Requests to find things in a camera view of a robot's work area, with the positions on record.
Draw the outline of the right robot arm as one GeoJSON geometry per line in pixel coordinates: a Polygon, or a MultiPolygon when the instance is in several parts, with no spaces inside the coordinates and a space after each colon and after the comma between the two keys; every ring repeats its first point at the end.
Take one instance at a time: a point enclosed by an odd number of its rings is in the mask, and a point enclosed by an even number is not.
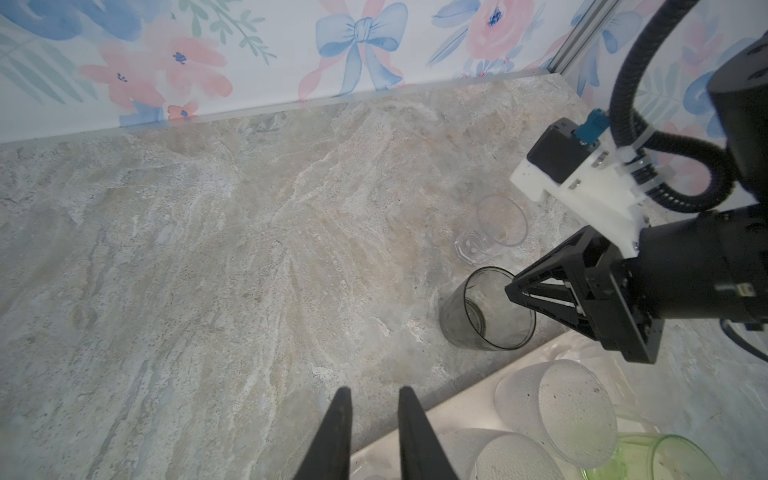
{"type": "Polygon", "coordinates": [[[553,124],[528,162],[587,225],[509,283],[517,305],[543,314],[617,351],[652,364],[668,319],[716,318],[735,331],[767,321],[767,42],[759,39],[705,81],[727,144],[652,129],[634,97],[652,57],[668,37],[640,35],[616,80],[608,114],[623,156],[621,169],[677,222],[623,227],[607,186],[599,198],[572,197],[567,181],[593,152],[596,122],[553,124]]]}

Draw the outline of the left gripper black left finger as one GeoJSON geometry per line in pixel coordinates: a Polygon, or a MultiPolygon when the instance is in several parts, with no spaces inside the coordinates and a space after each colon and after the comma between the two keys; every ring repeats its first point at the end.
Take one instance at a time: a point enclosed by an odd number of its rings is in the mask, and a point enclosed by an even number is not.
{"type": "Polygon", "coordinates": [[[350,476],[352,423],[351,389],[341,387],[336,391],[294,478],[347,480],[350,476]]]}

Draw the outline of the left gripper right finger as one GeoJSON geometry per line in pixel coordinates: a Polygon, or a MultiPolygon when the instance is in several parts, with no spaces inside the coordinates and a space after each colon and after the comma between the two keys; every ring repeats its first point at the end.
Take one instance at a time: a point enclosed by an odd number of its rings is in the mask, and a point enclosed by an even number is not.
{"type": "Polygon", "coordinates": [[[398,431],[402,479],[458,479],[410,386],[399,391],[398,431]]]}

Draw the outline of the dark smoky glass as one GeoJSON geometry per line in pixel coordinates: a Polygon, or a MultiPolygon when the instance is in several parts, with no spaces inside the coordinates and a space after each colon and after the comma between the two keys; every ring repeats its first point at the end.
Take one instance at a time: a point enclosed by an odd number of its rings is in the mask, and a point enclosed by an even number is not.
{"type": "Polygon", "coordinates": [[[532,339],[537,319],[530,309],[511,302],[505,288],[514,275],[500,267],[475,270],[439,310],[446,340],[464,349],[513,351],[532,339]]]}

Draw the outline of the short frosted clear cup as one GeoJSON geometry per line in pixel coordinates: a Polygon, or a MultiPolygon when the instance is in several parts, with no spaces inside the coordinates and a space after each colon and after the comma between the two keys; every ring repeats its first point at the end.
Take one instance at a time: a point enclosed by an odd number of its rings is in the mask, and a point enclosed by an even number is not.
{"type": "Polygon", "coordinates": [[[597,376],[571,360],[538,363],[502,378],[495,409],[511,430],[581,469],[610,460],[617,445],[617,418],[597,376]]]}

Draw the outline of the tall frosted clear cup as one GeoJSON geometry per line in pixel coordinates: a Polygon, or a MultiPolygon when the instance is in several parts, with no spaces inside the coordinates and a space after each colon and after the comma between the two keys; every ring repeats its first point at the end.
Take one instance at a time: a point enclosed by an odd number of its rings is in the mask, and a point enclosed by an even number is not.
{"type": "Polygon", "coordinates": [[[473,428],[437,438],[459,479],[564,479],[553,457],[519,433],[473,428]]]}

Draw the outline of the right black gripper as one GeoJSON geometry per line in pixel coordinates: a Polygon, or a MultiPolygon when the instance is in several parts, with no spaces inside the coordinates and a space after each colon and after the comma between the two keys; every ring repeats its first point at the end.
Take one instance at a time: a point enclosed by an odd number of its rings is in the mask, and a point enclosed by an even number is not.
{"type": "Polygon", "coordinates": [[[760,331],[767,323],[766,207],[645,228],[639,246],[636,257],[625,259],[596,229],[583,227],[517,274],[505,293],[629,362],[656,362],[668,319],[716,319],[738,347],[767,358],[734,329],[741,323],[760,331]],[[547,280],[568,283],[575,293],[538,287],[547,280]]]}

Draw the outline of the bright green glass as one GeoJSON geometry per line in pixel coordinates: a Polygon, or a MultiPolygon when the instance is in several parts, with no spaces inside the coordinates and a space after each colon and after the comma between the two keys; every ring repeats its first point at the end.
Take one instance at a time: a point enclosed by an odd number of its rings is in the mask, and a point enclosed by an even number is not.
{"type": "Polygon", "coordinates": [[[582,469],[589,480],[723,479],[715,463],[695,443],[679,435],[620,434],[612,457],[582,469]]]}

